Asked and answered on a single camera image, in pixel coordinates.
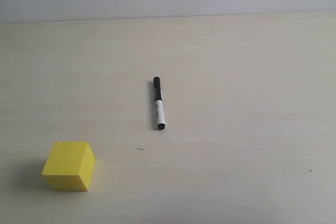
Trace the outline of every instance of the table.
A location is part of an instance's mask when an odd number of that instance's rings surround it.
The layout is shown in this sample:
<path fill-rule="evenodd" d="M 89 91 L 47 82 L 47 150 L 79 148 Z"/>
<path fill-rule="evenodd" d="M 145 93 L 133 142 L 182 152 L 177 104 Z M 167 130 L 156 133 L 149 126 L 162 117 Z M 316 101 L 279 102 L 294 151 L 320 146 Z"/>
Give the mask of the table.
<path fill-rule="evenodd" d="M 2 221 L 335 223 L 335 42 L 335 11 L 0 24 Z M 49 190 L 54 141 L 89 192 Z"/>

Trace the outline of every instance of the yellow foam block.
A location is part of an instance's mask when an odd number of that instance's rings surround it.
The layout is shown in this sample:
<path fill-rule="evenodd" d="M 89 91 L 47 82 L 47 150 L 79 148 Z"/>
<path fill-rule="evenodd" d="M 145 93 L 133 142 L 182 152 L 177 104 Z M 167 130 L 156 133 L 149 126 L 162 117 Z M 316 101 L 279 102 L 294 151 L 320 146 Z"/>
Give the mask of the yellow foam block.
<path fill-rule="evenodd" d="M 95 155 L 88 142 L 55 142 L 42 175 L 53 190 L 87 191 Z"/>

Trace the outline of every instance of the cube side face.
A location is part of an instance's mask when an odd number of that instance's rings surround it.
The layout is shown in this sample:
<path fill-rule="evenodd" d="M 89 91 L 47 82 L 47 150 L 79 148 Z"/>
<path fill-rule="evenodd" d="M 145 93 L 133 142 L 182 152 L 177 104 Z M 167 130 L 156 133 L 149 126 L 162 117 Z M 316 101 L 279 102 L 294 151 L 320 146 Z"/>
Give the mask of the cube side face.
<path fill-rule="evenodd" d="M 96 157 L 90 145 L 88 144 L 83 160 L 82 160 L 81 168 L 79 171 L 79 176 L 87 190 L 89 189 L 90 184 L 91 184 L 91 178 L 93 174 L 93 169 L 95 167 L 95 162 L 96 162 Z"/>
<path fill-rule="evenodd" d="M 88 142 L 55 142 L 42 175 L 79 175 Z"/>
<path fill-rule="evenodd" d="M 44 175 L 43 177 L 55 191 L 87 191 L 79 175 Z"/>

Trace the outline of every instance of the white table surface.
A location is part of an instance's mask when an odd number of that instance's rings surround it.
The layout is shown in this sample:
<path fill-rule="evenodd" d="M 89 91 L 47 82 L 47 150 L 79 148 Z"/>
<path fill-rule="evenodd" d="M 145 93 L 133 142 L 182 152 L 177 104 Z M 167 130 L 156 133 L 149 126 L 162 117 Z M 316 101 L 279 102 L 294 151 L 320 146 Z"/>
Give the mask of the white table surface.
<path fill-rule="evenodd" d="M 0 90 L 3 223 L 336 223 L 336 12 L 3 23 Z M 58 140 L 89 192 L 41 178 Z"/>

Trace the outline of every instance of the whiteboard marker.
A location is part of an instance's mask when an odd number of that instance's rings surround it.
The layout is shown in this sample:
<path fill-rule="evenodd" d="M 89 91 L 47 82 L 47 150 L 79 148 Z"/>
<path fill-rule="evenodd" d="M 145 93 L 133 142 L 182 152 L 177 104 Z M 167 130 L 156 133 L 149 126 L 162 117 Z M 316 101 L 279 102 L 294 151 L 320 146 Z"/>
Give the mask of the whiteboard marker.
<path fill-rule="evenodd" d="M 153 83 L 154 83 L 154 91 L 155 91 L 156 122 L 158 124 L 157 126 L 159 130 L 163 130 L 166 127 L 166 125 L 164 122 L 160 78 L 154 77 Z"/>

